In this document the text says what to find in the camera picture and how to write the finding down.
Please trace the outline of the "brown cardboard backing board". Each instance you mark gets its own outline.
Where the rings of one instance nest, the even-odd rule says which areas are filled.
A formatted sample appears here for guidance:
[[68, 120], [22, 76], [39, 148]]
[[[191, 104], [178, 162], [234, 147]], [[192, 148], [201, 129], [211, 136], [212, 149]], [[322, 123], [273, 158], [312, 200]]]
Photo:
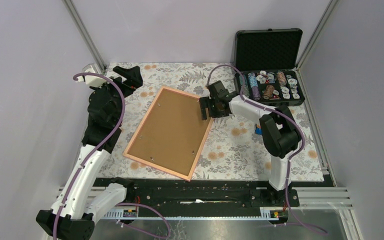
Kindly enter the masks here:
[[199, 98], [161, 87], [123, 156], [190, 181], [213, 124], [202, 119]]

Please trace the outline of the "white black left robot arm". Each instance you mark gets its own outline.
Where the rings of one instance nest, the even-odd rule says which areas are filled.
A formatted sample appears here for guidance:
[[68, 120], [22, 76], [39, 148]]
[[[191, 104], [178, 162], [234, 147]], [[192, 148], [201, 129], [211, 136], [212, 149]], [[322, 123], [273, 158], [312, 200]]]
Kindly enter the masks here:
[[125, 99], [143, 85], [139, 66], [115, 66], [113, 71], [116, 78], [91, 70], [73, 77], [92, 89], [87, 126], [66, 185], [50, 209], [40, 210], [36, 216], [39, 226], [55, 240], [90, 239], [96, 223], [108, 211], [119, 203], [128, 206], [137, 198], [131, 180], [115, 177], [102, 193], [87, 201], [103, 163], [111, 156], [122, 132]]

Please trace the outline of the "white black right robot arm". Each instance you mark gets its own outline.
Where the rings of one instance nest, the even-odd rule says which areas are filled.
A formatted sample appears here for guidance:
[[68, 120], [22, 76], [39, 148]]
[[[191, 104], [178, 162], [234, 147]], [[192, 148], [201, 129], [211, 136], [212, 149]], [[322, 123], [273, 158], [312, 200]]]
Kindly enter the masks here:
[[207, 86], [209, 96], [201, 97], [201, 117], [223, 118], [229, 115], [242, 116], [260, 126], [265, 149], [271, 155], [271, 171], [267, 201], [273, 206], [281, 205], [287, 194], [284, 189], [290, 184], [291, 158], [305, 145], [302, 130], [296, 124], [291, 110], [286, 105], [278, 107], [255, 102], [236, 91], [229, 92], [221, 81]]

